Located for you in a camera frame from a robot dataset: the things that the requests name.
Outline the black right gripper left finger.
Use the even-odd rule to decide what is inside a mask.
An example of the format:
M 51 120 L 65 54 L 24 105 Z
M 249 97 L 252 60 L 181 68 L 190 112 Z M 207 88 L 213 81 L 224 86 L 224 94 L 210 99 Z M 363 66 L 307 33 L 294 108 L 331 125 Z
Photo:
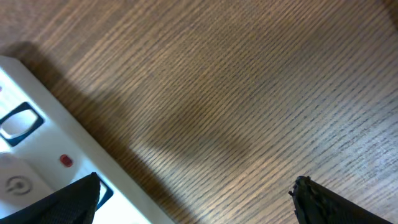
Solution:
M 91 224 L 100 197 L 93 172 L 32 205 L 1 219 L 1 224 Z

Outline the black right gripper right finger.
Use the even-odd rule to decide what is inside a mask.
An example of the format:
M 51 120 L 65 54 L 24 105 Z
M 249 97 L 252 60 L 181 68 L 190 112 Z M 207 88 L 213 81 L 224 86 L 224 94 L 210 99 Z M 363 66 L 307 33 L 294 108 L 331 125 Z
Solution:
M 289 192 L 300 224 L 381 223 L 389 221 L 314 182 L 309 176 L 297 177 Z

